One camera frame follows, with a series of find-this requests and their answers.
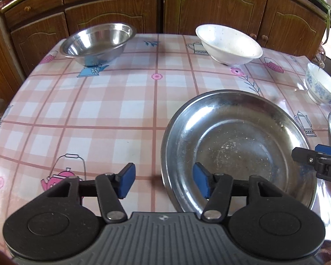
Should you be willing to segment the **blue floral white bowl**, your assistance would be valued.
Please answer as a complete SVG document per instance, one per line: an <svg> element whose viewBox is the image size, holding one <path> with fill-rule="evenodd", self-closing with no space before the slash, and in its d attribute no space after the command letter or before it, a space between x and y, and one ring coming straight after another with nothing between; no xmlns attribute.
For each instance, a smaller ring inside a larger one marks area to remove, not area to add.
<svg viewBox="0 0 331 265"><path fill-rule="evenodd" d="M318 105L331 105L331 76L314 63L306 67L305 82L309 97Z"/></svg>

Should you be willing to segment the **brown wooden sideboard cabinet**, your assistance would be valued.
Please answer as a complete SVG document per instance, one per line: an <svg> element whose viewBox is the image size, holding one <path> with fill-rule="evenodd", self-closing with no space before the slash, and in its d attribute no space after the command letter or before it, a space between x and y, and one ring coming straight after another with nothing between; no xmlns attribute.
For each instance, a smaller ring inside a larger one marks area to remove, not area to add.
<svg viewBox="0 0 331 265"><path fill-rule="evenodd" d="M102 23L142 34L194 34L215 23L268 49L313 59L326 39L314 0L0 0L0 98L10 101L57 42Z"/></svg>

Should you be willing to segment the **large white bowl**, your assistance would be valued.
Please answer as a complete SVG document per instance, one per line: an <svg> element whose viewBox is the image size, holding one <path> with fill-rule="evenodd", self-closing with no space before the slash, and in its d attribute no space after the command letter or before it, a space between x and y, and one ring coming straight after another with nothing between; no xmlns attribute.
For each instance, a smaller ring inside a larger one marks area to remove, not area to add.
<svg viewBox="0 0 331 265"><path fill-rule="evenodd" d="M197 26L196 35L211 58L224 65L244 65L263 55L253 38L228 26L203 24Z"/></svg>

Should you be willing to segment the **pink checked tablecloth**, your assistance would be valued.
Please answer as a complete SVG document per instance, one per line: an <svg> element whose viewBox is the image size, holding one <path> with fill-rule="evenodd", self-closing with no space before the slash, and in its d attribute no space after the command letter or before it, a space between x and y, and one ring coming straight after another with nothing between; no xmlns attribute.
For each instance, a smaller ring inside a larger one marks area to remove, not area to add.
<svg viewBox="0 0 331 265"><path fill-rule="evenodd" d="M5 219L69 175L93 179L132 162L136 180L125 210L174 211L161 180L162 137L173 114L204 92L262 96L295 118L311 146L329 143L331 106L308 96L304 56L264 50L260 59L228 67L206 55L196 36L139 34L88 74L58 50L28 76L0 123L0 250Z"/></svg>

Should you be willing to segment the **small steel bowl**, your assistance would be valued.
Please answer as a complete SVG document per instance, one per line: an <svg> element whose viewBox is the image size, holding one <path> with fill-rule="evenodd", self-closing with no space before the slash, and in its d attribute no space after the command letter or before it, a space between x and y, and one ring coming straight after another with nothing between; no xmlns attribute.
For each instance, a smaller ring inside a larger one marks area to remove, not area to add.
<svg viewBox="0 0 331 265"><path fill-rule="evenodd" d="M69 36L60 54L86 67L104 65L119 57L137 31L125 23L104 23Z"/></svg>

